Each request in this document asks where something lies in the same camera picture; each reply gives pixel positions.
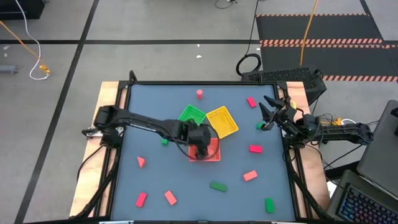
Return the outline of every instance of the gray table surface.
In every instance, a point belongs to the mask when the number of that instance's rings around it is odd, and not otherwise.
[[[203,99],[196,99],[196,90]],[[226,106],[239,131],[221,139],[219,162],[189,162],[173,142],[161,145],[156,133],[127,128],[123,141],[112,220],[294,220],[292,198],[284,161],[280,129],[256,129],[261,120],[258,105],[263,95],[274,96],[272,86],[133,85],[129,111],[157,119],[177,119],[187,105],[208,113]],[[262,154],[249,152],[262,145]],[[139,168],[137,156],[146,160]],[[256,170],[258,177],[245,182],[243,174]],[[224,183],[227,192],[209,188],[211,181]],[[164,193],[171,190],[177,203],[171,206]],[[140,192],[147,193],[142,208]],[[272,198],[275,213],[265,208]]]

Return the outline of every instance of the green tray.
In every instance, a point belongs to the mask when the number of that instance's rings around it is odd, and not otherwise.
[[[199,110],[198,108],[188,105],[178,118],[180,121],[188,121],[193,119],[197,125],[202,124],[203,120],[206,118],[206,113]]]

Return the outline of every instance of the yellow tray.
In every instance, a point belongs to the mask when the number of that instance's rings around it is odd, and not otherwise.
[[[206,114],[212,127],[217,131],[220,139],[239,130],[231,114],[225,106],[217,108]]]

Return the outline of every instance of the white cable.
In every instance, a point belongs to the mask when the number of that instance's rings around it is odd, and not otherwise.
[[[21,7],[21,5],[19,4],[18,0],[15,0],[15,2],[17,3],[19,9],[20,9],[21,12],[22,12],[22,15],[24,16],[26,34],[27,34],[32,40],[34,40],[34,41],[37,43],[37,46],[39,46],[39,59],[37,59],[36,64],[33,66],[32,70],[29,72],[29,76],[31,77],[31,79],[34,79],[34,80],[45,80],[45,79],[47,79],[47,78],[49,77],[50,74],[46,74],[46,76],[43,77],[43,78],[35,78],[35,77],[32,76],[33,70],[37,67],[37,64],[39,64],[40,59],[42,58],[42,49],[40,48],[39,41],[37,41],[35,38],[33,38],[33,37],[29,34],[29,31],[27,30],[27,20],[26,20],[26,16],[25,16],[24,10],[22,9],[22,7]]]
[[[352,123],[356,124],[356,122],[353,121],[352,119],[346,118],[346,119],[342,119],[342,120],[341,120],[341,125],[344,125],[344,121],[351,121]]]

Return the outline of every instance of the laptop keyboard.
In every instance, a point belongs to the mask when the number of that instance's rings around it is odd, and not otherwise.
[[[354,189],[347,188],[338,215],[356,223],[398,224],[398,214]]]

